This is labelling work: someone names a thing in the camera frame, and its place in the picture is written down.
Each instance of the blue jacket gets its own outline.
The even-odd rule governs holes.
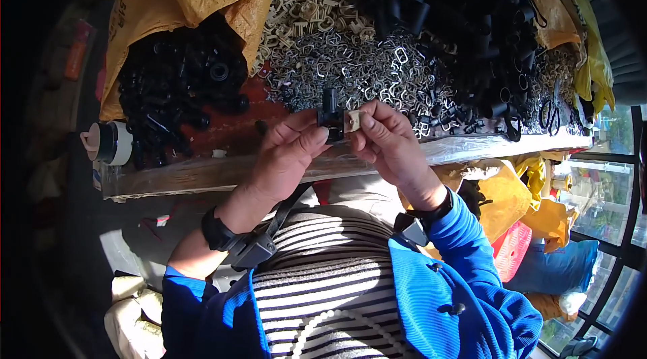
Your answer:
[[[521,293],[505,290],[493,250],[465,202],[431,223],[429,240],[444,262],[389,240],[403,337],[429,358],[526,358],[542,316]],[[442,265],[438,272],[434,263]],[[166,358],[269,358],[251,270],[227,293],[171,267],[163,281]],[[449,309],[465,305],[460,315]]]

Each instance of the person's left hand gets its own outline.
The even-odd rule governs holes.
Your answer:
[[[247,183],[248,191],[274,204],[287,199],[312,159],[330,148],[328,129],[316,125],[316,111],[297,112],[270,128]]]

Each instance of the glass window pane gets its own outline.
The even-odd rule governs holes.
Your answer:
[[[584,320],[579,317],[572,323],[567,323],[562,318],[550,319],[544,322],[539,339],[556,355],[559,355],[583,324]]]
[[[631,243],[647,249],[647,215],[643,214],[643,201],[640,201],[638,206],[638,218],[636,219]]]
[[[576,159],[564,164],[571,170],[573,186],[570,192],[561,193],[560,202],[580,211],[573,230],[620,245],[629,215],[634,165]]]
[[[598,113],[593,125],[595,143],[590,151],[596,153],[633,154],[634,125],[631,107],[616,105],[611,112],[609,105]]]
[[[593,277],[593,283],[586,292],[586,301],[580,307],[581,311],[586,314],[591,314],[591,309],[595,306],[595,302],[600,298],[600,293],[603,292],[604,285],[606,285],[609,274],[615,263],[615,257],[606,254],[602,251],[598,252],[597,267],[598,271]]]
[[[639,277],[640,272],[637,270],[626,266],[622,268],[618,282],[615,283],[609,300],[607,300],[598,316],[599,323],[604,324],[609,329],[615,328],[631,301],[631,296],[638,285]]]
[[[584,338],[588,338],[590,336],[598,337],[598,344],[595,345],[595,347],[598,349],[602,349],[604,347],[604,344],[606,344],[606,342],[611,339],[609,334],[606,334],[602,330],[595,328],[593,325],[591,326],[591,328],[589,328],[588,331],[586,331]]]

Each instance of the person's right hand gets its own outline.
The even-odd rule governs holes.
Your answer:
[[[361,129],[351,133],[355,155],[374,164],[414,209],[433,210],[440,206],[447,189],[427,165],[409,120],[378,100],[362,105],[360,111]]]

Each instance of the jacket button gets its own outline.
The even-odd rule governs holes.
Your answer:
[[[458,303],[452,306],[453,315],[460,316],[463,311],[465,311],[465,305],[462,303]]]

